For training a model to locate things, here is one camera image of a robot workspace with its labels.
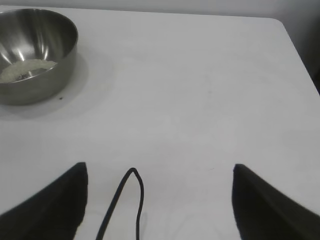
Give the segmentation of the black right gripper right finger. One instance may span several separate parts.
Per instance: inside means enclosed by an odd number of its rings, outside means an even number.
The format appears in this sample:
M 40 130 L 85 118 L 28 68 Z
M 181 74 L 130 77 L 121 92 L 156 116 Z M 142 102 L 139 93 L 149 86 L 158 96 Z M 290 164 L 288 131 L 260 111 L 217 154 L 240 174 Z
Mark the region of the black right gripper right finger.
M 244 164 L 232 182 L 233 214 L 242 240 L 318 240 L 320 217 L 267 183 Z

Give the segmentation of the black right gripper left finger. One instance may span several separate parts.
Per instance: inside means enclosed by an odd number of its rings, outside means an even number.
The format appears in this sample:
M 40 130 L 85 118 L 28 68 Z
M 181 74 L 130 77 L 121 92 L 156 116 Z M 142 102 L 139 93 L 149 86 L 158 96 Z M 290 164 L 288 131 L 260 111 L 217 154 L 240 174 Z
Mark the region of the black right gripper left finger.
M 79 162 L 0 216 L 2 240 L 72 240 L 88 201 L 88 172 Z

